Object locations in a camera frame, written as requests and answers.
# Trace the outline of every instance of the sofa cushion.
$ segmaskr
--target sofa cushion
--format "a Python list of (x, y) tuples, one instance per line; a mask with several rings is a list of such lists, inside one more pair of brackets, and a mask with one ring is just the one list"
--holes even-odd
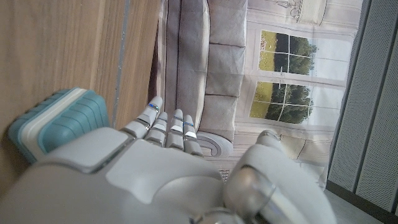
[(232, 142), (237, 102), (234, 96), (206, 95), (199, 131), (217, 134)]
[(210, 22), (206, 0), (181, 2), (177, 108), (192, 116), (198, 128), (203, 111)]
[(210, 44), (206, 94), (239, 96), (244, 70), (244, 49)]
[(208, 0), (210, 43), (244, 47), (247, 0)]

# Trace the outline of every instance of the robot finger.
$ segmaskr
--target robot finger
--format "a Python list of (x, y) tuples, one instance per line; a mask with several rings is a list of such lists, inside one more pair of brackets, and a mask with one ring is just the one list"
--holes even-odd
[(161, 97), (156, 96), (153, 98), (144, 111), (135, 119), (127, 124), (122, 131), (125, 131), (135, 138), (142, 139), (148, 133), (149, 128), (153, 125), (159, 108), (162, 107), (163, 100)]
[(153, 127), (149, 130), (149, 133), (145, 137), (145, 140), (153, 144), (156, 144), (160, 147), (164, 147), (166, 127), (167, 127), (167, 113), (161, 112), (159, 117), (156, 119)]
[(182, 111), (180, 109), (177, 109), (174, 111), (174, 116), (170, 123), (170, 131), (167, 135), (165, 146), (184, 151), (182, 136), (183, 136)]
[(183, 136), (185, 152), (194, 156), (203, 157), (202, 150), (197, 142), (197, 135), (195, 133), (195, 128), (193, 127), (192, 117), (190, 115), (184, 116)]

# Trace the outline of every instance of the robotic arm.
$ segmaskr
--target robotic arm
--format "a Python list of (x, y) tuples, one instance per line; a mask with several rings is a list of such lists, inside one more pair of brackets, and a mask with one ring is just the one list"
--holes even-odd
[(264, 131), (224, 184), (192, 118), (155, 97), (35, 163), (0, 201), (1, 223), (336, 223), (318, 186)]

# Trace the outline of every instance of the sofa armrest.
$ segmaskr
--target sofa armrest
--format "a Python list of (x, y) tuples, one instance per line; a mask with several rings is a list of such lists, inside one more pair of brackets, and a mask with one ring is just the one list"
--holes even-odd
[(211, 149), (213, 157), (225, 158), (232, 154), (234, 147), (230, 141), (216, 134), (197, 132), (200, 147)]

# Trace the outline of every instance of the tree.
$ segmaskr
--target tree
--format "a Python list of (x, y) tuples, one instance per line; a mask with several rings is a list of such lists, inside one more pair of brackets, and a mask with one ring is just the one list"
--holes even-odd
[(283, 106), (283, 113), (282, 112), (282, 105), (275, 105), (271, 104), (268, 107), (268, 111), (266, 114), (265, 119), (271, 119), (277, 121), (279, 116), (279, 121), (292, 123), (292, 124), (300, 124), (312, 112), (312, 100), (308, 97), (310, 94), (310, 89), (306, 86), (300, 85), (287, 85), (283, 84), (279, 88), (279, 83), (274, 83), (272, 85), (272, 96), (271, 102), (273, 103), (285, 103), (293, 104), (293, 105), (306, 105), (306, 106)]
[[(289, 49), (289, 36), (286, 34), (276, 34), (276, 52), (287, 53)], [(310, 70), (314, 69), (313, 56), (317, 52), (317, 46), (308, 42), (308, 39), (290, 36), (290, 53), (306, 57), (298, 57), (294, 55), (275, 54), (274, 65), (275, 71), (287, 72), (287, 64), (289, 57), (289, 72), (309, 75)]]

